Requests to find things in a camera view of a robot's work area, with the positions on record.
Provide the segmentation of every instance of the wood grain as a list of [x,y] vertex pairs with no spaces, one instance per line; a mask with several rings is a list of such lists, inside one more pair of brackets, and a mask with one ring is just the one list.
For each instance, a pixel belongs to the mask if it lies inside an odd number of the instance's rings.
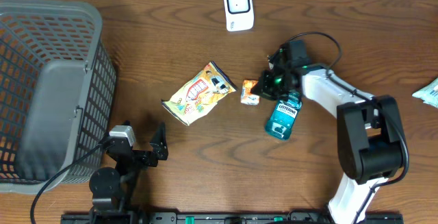
[[[341,78],[398,101],[411,170],[382,188],[370,209],[400,211],[408,224],[436,223],[438,110],[411,94],[438,75],[438,0],[253,0],[254,28],[240,33],[226,31],[222,0],[81,1],[101,13],[102,40],[119,69],[109,126],[131,120],[147,149],[159,122],[167,125],[169,159],[141,175],[135,203],[181,212],[288,212],[328,202],[342,170],[335,119],[316,103],[304,100],[287,142],[263,130],[275,103],[242,105],[239,92],[189,127],[160,106],[211,60],[240,86],[257,79],[266,56],[290,36],[318,30],[344,48],[335,67]],[[335,57],[324,38],[306,41],[313,61]],[[114,163],[106,158],[104,165]],[[0,223],[29,222],[32,196],[0,198]],[[61,214],[90,207],[87,184],[63,185],[42,196],[36,219],[59,223]]]

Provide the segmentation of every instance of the yellow snack package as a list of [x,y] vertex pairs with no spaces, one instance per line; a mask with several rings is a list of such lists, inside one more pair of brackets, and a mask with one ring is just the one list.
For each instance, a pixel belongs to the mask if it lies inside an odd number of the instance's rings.
[[162,105],[184,125],[190,125],[208,114],[219,100],[235,91],[235,85],[225,73],[210,62],[169,101],[162,101]]
[[242,86],[242,95],[240,96],[240,102],[246,105],[259,104],[260,97],[258,95],[251,94],[251,89],[257,84],[257,80],[244,80]]

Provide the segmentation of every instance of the basket bottom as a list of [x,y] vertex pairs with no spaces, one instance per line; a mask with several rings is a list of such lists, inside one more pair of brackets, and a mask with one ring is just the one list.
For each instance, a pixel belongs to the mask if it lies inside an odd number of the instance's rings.
[[20,178],[43,182],[63,165],[84,68],[84,61],[53,60],[41,71],[16,154]]

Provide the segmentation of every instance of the gray plastic basket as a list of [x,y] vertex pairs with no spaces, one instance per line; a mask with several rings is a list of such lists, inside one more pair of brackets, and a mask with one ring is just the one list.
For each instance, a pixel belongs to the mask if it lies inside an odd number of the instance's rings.
[[[103,137],[116,73],[87,3],[0,0],[0,192],[36,194]],[[80,183],[102,152],[54,181]]]

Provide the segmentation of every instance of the cable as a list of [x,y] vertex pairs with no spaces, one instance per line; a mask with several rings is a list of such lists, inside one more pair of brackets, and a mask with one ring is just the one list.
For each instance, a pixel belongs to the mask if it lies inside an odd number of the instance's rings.
[[89,157],[90,155],[92,155],[94,152],[96,152],[98,149],[100,149],[101,147],[103,147],[103,145],[105,145],[106,142],[108,142],[110,140],[110,137],[107,136],[104,139],[102,139],[94,148],[92,148],[88,153],[86,153],[85,155],[83,155],[82,157],[80,157],[79,159],[73,161],[70,165],[66,166],[65,168],[63,168],[61,171],[57,172],[52,178],[50,178],[46,184],[40,189],[40,191],[36,194],[34,202],[32,203],[32,206],[30,207],[30,221],[32,224],[36,224],[35,222],[35,207],[36,207],[36,203],[38,202],[39,198],[41,197],[41,194],[44,192],[44,190],[46,190],[47,187],[49,187],[49,185],[55,181],[56,178],[58,178],[59,176],[61,176],[63,173],[65,173],[68,169],[70,169],[72,166],[82,162],[83,160],[85,160],[87,157]]
[[375,184],[372,187],[370,187],[370,191],[368,192],[367,197],[365,198],[365,201],[362,203],[361,207],[356,212],[356,216],[355,216],[355,219],[353,221],[353,223],[355,224],[357,222],[357,219],[361,215],[362,211],[365,209],[366,205],[368,204],[368,201],[370,200],[372,194],[376,192],[376,188],[381,187],[381,186],[392,185],[392,184],[400,182],[402,179],[404,179],[404,177],[406,176],[406,174],[407,174],[407,172],[409,170],[409,152],[408,152],[408,147],[407,147],[406,141],[404,141],[402,133],[400,132],[399,127],[397,127],[395,121],[389,115],[387,115],[387,113],[379,105],[377,105],[373,100],[368,99],[367,97],[359,94],[357,92],[356,88],[354,90],[351,90],[349,87],[339,83],[338,81],[336,81],[336,80],[334,80],[332,78],[332,73],[330,73],[330,70],[332,70],[332,68],[341,60],[341,57],[342,57],[341,45],[336,41],[336,39],[334,39],[334,37],[332,37],[332,36],[330,36],[328,34],[325,34],[323,32],[304,32],[304,33],[300,33],[300,34],[297,34],[295,36],[292,36],[289,39],[289,41],[295,40],[295,39],[297,39],[300,36],[306,36],[306,35],[312,35],[312,34],[317,34],[317,35],[321,35],[321,36],[325,36],[325,37],[329,38],[330,40],[332,40],[336,44],[336,47],[337,47],[337,49],[339,51],[339,53],[338,53],[338,55],[336,57],[336,60],[334,60],[328,66],[328,68],[326,69],[326,76],[327,76],[327,78],[329,80],[331,80],[334,84],[336,84],[339,87],[343,88],[344,90],[348,91],[352,95],[355,95],[355,96],[357,96],[360,99],[363,99],[366,103],[370,104],[373,108],[377,109],[379,111],[379,113],[382,114],[384,119],[388,120],[388,123],[394,128],[394,130],[397,133],[397,136],[400,139],[400,144],[402,146],[403,161],[404,161],[403,172],[397,178],[395,178],[395,179],[393,179],[391,181]]

